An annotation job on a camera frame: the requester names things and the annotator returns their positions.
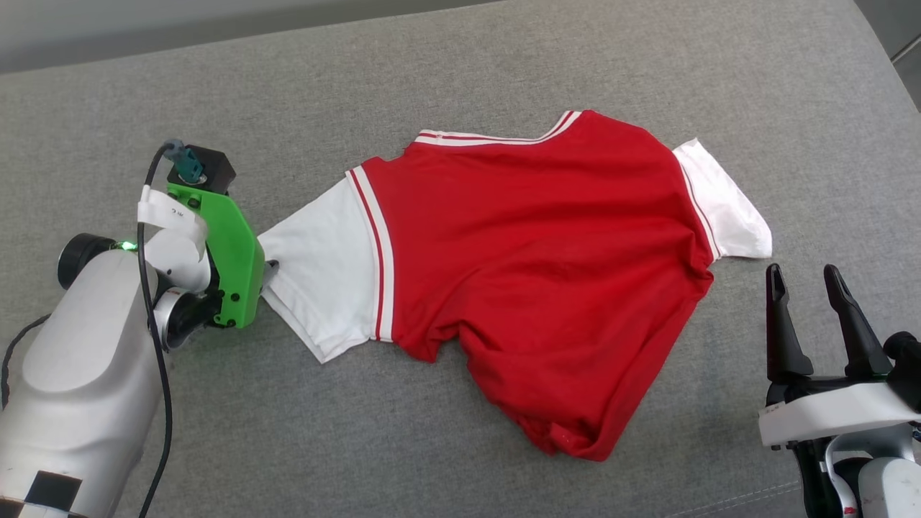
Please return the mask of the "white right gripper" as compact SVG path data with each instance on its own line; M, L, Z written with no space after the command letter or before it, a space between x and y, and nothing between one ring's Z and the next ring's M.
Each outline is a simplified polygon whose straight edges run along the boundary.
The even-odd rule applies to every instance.
M758 413L762 445L782 446L905 423L921 424L885 376L891 360L840 271L825 265L829 303L838 314L848 364L845 376L815 374L789 313L789 292L780 265L766 269L766 406Z

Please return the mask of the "red and white shirt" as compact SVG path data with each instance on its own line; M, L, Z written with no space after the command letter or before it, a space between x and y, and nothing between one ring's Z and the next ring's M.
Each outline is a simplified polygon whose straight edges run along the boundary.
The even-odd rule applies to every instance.
M697 139L595 111L542 137L425 129L259 237L263 298L322 363L368 341L434 362L547 455L608 459L724 257L772 232Z

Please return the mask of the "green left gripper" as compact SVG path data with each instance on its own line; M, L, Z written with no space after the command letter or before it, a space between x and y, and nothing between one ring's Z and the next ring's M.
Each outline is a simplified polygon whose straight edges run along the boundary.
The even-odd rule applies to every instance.
M201 253L187 239L174 238L165 274L175 286L203 296L207 327L247 327L255 319L263 279L276 275L279 261L266 261L255 232L228 194L177 183L168 184L167 192L204 220L208 234Z

